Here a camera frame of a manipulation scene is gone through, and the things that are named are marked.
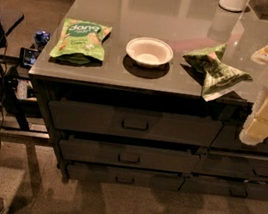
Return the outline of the drawer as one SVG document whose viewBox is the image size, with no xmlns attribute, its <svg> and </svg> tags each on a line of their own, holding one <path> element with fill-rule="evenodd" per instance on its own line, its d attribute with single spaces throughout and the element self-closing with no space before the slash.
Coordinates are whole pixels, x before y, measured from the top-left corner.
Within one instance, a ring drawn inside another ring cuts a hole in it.
<svg viewBox="0 0 268 214">
<path fill-rule="evenodd" d="M 230 149 L 236 151 L 249 151 L 255 153 L 261 153 L 262 155 L 268 155 L 268 137 L 264 142 L 255 145 L 249 146 L 243 144 L 239 140 L 239 134 L 242 130 L 242 123 L 238 122 L 229 122 L 225 123 L 222 130 L 219 132 L 218 136 L 212 142 L 211 146 L 215 148 Z"/>
<path fill-rule="evenodd" d="M 180 191 L 268 201 L 268 185 L 234 182 L 202 176 L 185 178 Z"/>
<path fill-rule="evenodd" d="M 48 103 L 56 128 L 207 147 L 222 123 L 175 113 L 67 100 Z"/>
<path fill-rule="evenodd" d="M 139 169 L 190 173 L 200 158 L 189 152 L 147 146 L 96 142 L 71 137 L 61 140 L 64 159 Z"/>
<path fill-rule="evenodd" d="M 201 156 L 193 173 L 268 183 L 268 157 L 210 151 Z"/>
<path fill-rule="evenodd" d="M 177 173 L 126 169 L 107 165 L 75 163 L 67 166 L 71 179 L 99 183 L 144 186 L 163 190 L 179 190 L 184 179 Z"/>
</svg>

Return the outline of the crumpled green snack bag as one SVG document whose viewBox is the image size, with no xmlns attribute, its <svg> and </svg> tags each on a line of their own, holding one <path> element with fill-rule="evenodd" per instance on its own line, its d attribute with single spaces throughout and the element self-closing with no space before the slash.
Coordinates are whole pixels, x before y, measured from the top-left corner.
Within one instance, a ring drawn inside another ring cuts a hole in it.
<svg viewBox="0 0 268 214">
<path fill-rule="evenodd" d="M 196 49 L 183 55 L 188 65 L 205 76 L 201 90 L 205 101 L 215 100 L 231 92 L 240 82 L 253 80 L 249 73 L 221 61 L 226 47 L 227 45 L 223 43 L 215 47 Z"/>
</svg>

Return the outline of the white cylindrical container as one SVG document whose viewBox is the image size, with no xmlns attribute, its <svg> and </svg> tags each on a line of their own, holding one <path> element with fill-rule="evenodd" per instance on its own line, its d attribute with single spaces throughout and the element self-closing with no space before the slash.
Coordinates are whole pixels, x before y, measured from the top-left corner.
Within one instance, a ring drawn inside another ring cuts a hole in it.
<svg viewBox="0 0 268 214">
<path fill-rule="evenodd" d="M 220 0 L 218 4 L 229 12 L 242 12 L 245 10 L 249 0 Z"/>
</svg>

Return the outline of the dark cabinet counter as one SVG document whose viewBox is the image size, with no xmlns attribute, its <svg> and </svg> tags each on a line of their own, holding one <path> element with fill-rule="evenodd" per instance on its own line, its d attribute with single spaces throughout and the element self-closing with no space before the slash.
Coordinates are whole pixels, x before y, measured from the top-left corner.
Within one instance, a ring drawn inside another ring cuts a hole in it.
<svg viewBox="0 0 268 214">
<path fill-rule="evenodd" d="M 75 0 L 30 70 L 63 177 L 268 201 L 268 22 L 219 0 Z"/>
</svg>

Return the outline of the white paper bowl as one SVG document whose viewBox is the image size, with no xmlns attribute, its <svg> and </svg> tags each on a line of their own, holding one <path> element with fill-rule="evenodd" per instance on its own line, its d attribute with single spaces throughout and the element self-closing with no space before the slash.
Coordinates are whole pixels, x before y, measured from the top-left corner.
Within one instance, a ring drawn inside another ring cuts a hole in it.
<svg viewBox="0 0 268 214">
<path fill-rule="evenodd" d="M 162 40 L 139 37 L 132 39 L 126 46 L 126 53 L 137 64 L 147 68 L 156 68 L 171 61 L 172 48 Z"/>
</svg>

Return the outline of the green dang chips bag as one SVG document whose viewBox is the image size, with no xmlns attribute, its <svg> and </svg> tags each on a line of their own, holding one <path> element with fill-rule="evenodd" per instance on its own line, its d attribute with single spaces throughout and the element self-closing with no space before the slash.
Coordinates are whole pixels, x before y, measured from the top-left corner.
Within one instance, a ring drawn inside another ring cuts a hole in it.
<svg viewBox="0 0 268 214">
<path fill-rule="evenodd" d="M 105 51 L 102 44 L 111 32 L 111 27 L 66 18 L 60 39 L 49 55 L 53 59 L 77 65 L 86 65 L 95 60 L 104 61 Z"/>
</svg>

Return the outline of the blue bottle cap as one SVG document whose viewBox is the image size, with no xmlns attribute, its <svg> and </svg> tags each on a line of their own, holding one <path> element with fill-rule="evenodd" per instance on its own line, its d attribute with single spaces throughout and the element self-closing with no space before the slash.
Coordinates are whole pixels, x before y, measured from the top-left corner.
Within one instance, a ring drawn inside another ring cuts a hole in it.
<svg viewBox="0 0 268 214">
<path fill-rule="evenodd" d="M 39 51 L 42 51 L 43 48 L 46 46 L 48 41 L 50 40 L 50 33 L 47 31 L 38 30 L 35 32 L 34 41 L 35 41 L 35 48 Z"/>
</svg>

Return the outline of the smartphone on stand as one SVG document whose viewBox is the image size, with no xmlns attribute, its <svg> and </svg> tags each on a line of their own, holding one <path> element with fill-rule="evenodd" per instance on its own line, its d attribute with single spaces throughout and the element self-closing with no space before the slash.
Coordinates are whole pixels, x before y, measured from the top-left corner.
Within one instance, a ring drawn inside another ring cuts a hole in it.
<svg viewBox="0 0 268 214">
<path fill-rule="evenodd" d="M 36 59 L 39 57 L 40 52 L 33 49 L 22 48 L 20 50 L 20 66 L 31 68 L 35 64 Z"/>
</svg>

